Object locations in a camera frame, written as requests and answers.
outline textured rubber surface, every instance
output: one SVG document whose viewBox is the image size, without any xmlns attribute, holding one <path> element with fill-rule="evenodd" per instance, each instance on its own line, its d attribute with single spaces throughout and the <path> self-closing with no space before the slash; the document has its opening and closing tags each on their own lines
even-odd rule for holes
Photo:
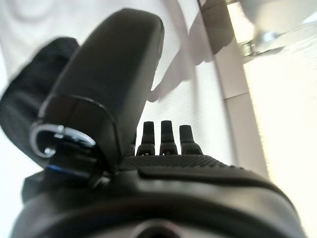
<svg viewBox="0 0 317 238">
<path fill-rule="evenodd" d="M 207 155 L 131 156 L 123 160 L 120 170 L 138 170 L 145 179 L 263 187 L 280 194 L 293 205 L 283 191 L 269 180 L 244 168 L 228 166 Z"/>
<path fill-rule="evenodd" d="M 135 170 L 140 167 L 227 167 L 224 163 L 207 155 L 166 155 L 166 156 L 133 156 L 126 157 L 122 170 Z"/>
</svg>

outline black fabric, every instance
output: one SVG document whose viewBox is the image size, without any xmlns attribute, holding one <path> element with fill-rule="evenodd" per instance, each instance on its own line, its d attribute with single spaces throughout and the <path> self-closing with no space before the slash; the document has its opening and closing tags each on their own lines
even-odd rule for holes
<svg viewBox="0 0 317 238">
<path fill-rule="evenodd" d="M 0 125 L 7 137 L 40 166 L 46 160 L 29 144 L 29 130 L 41 104 L 79 47 L 74 38 L 58 38 L 42 48 L 11 82 L 0 101 Z"/>
</svg>

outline white fabric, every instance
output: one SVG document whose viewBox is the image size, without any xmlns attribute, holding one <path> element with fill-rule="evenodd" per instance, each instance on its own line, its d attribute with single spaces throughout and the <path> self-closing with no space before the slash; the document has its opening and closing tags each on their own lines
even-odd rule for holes
<svg viewBox="0 0 317 238">
<path fill-rule="evenodd" d="M 180 0 L 179 4 L 180 9 L 175 0 L 0 0 L 0 42 L 7 76 L 12 79 L 38 49 L 52 39 L 71 36 L 81 44 L 102 20 L 123 7 L 129 7 L 155 13 L 164 23 L 164 47 L 154 79 L 155 88 L 180 47 L 184 49 L 185 55 L 189 55 L 186 35 L 199 8 L 196 0 Z M 206 51 L 210 51 L 207 36 L 203 34 L 197 37 L 206 39 Z M 231 136 L 215 64 L 203 62 L 194 66 L 188 61 L 187 71 L 190 80 L 180 83 L 163 99 L 146 103 L 138 126 L 137 145 L 141 141 L 143 122 L 152 120 L 155 122 L 158 153 L 160 121 L 167 119 L 173 122 L 177 145 L 179 126 L 189 124 L 192 126 L 194 139 L 204 154 L 232 164 L 234 159 Z M 174 72 L 173 77 L 177 76 L 178 72 Z M 3 79 L 1 83 L 1 87 L 5 87 Z M 5 158 L 2 157 L 0 162 L 1 170 L 6 171 L 6 179 L 3 181 L 1 178 L 3 184 L 0 187 L 7 191 L 6 196 L 1 197 L 1 207 L 5 206 L 6 209 L 0 212 L 0 237 L 5 238 L 21 208 L 17 197 L 22 181 L 38 168 L 17 151 L 3 134 L 0 143 L 2 148 L 7 148 Z M 21 164 L 21 173 L 10 170 L 10 165 L 13 164 Z"/>
</svg>

